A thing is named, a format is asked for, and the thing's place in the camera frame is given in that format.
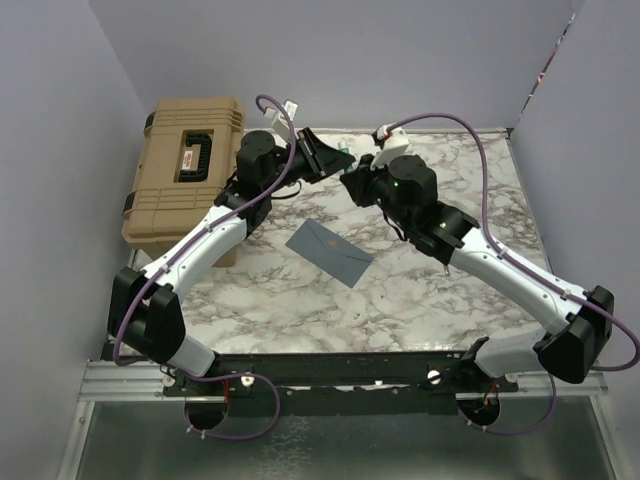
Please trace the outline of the green white glue stick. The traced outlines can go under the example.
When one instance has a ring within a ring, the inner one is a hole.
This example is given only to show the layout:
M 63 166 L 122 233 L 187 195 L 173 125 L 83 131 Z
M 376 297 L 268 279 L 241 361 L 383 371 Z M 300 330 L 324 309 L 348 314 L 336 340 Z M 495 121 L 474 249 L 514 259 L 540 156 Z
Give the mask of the green white glue stick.
M 357 166 L 357 161 L 356 158 L 354 157 L 354 155 L 351 153 L 349 146 L 345 143 L 345 142 L 339 142 L 338 143 L 338 149 L 346 154 L 349 157 L 349 164 L 345 164 L 344 165 L 344 169 L 343 169 L 343 173 L 344 174 L 348 174 L 351 173 L 355 170 L 356 166 Z

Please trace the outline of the grey paper envelope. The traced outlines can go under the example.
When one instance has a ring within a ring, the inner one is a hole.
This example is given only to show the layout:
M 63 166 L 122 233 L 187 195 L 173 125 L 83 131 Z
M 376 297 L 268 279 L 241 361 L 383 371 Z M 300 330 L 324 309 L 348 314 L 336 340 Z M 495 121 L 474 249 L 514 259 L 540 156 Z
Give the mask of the grey paper envelope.
M 353 288 L 373 262 L 373 256 L 320 223 L 307 219 L 285 246 Z

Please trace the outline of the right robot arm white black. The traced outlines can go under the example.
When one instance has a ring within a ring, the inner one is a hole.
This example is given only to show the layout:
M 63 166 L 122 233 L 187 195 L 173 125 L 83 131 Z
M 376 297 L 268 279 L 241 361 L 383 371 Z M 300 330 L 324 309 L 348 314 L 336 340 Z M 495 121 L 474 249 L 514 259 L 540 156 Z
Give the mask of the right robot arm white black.
M 477 340 L 459 367 L 467 389 L 481 391 L 495 378 L 537 370 L 571 384 L 584 381 L 611 336 L 605 316 L 614 297 L 608 290 L 586 291 L 529 261 L 517 269 L 516 255 L 491 246 L 473 217 L 439 200 L 435 171 L 416 155 L 380 169 L 359 166 L 340 181 L 357 206 L 379 207 L 418 251 L 482 280 L 539 323 L 528 333 Z

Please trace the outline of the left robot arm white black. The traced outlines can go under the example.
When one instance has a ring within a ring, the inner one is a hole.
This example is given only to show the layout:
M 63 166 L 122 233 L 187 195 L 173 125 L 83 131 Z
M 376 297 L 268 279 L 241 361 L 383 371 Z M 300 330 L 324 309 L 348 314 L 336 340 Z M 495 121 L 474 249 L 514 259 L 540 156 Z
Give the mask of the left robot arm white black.
M 324 144 L 308 128 L 284 147 L 267 131 L 246 134 L 236 170 L 203 219 L 168 252 L 140 271 L 122 268 L 115 276 L 107 331 L 115 339 L 114 360 L 140 358 L 186 372 L 186 382 L 206 395 L 220 385 L 215 352 L 189 336 L 181 304 L 191 287 L 227 252 L 243 242 L 271 210 L 271 194 L 297 181 L 314 184 L 351 166 L 351 154 Z

